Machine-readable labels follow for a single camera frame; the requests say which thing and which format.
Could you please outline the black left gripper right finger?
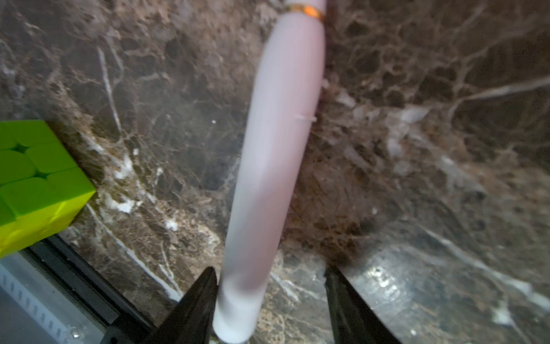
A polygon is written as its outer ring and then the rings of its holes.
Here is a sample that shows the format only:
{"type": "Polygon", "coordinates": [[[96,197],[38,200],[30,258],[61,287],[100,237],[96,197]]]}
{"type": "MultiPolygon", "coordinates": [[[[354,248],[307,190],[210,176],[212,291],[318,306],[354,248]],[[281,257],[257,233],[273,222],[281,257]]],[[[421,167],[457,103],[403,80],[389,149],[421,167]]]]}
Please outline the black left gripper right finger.
{"type": "Polygon", "coordinates": [[[329,316],[336,344],[400,344],[340,270],[325,270],[329,316]]]}

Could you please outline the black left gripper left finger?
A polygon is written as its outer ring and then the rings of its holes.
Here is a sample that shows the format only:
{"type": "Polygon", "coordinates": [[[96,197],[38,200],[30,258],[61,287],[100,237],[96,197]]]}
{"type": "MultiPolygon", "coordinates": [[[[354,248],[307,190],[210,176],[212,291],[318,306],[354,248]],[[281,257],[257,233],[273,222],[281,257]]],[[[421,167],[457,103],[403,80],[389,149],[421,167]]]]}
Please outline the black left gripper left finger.
{"type": "Polygon", "coordinates": [[[218,284],[213,267],[206,268],[160,327],[143,342],[205,344],[211,339],[218,284]]]}

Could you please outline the white cylindrical toothbrush tube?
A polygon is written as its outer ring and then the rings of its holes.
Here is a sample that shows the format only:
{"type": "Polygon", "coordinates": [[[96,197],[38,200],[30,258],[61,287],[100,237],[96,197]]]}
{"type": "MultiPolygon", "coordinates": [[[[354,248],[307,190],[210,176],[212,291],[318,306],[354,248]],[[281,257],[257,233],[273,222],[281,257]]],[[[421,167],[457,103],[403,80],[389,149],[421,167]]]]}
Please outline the white cylindrical toothbrush tube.
{"type": "Polygon", "coordinates": [[[245,343],[262,308],[325,70],[326,1],[286,1],[256,72],[213,330],[245,343]]]}

